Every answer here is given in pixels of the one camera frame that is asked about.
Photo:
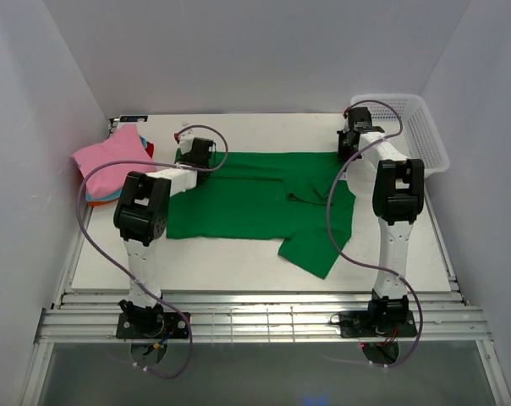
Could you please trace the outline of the green t shirt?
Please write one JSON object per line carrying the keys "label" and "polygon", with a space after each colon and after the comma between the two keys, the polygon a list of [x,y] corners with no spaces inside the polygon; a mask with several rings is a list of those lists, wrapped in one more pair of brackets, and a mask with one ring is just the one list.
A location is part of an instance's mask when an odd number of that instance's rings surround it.
{"label": "green t shirt", "polygon": [[220,169],[171,198],[170,239],[281,240],[278,255],[324,279],[352,236],[354,194],[332,152],[216,152]]}

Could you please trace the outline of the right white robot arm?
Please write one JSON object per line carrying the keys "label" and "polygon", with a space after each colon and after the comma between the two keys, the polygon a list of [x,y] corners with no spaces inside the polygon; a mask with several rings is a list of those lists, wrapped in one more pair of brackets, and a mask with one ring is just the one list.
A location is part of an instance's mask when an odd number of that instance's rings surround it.
{"label": "right white robot arm", "polygon": [[367,308],[339,314],[341,336],[388,341],[414,337],[417,330],[407,294],[412,287],[405,275],[409,238],[424,207],[424,162],[399,152],[360,102],[346,108],[343,116],[346,125],[338,131],[338,158],[351,163],[364,157],[376,169],[371,202],[381,240],[376,266],[347,259],[378,273]]}

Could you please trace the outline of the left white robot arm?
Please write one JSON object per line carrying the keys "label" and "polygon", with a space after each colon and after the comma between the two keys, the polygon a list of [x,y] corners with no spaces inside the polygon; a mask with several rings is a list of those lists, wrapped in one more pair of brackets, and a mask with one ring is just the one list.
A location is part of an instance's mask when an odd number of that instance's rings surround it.
{"label": "left white robot arm", "polygon": [[151,264],[157,240],[167,229],[170,199],[195,188],[210,175],[215,143],[190,137],[179,143],[173,167],[154,173],[130,172],[113,216],[128,256],[129,295],[119,302],[118,338],[154,338],[172,331],[177,317],[164,311]]}

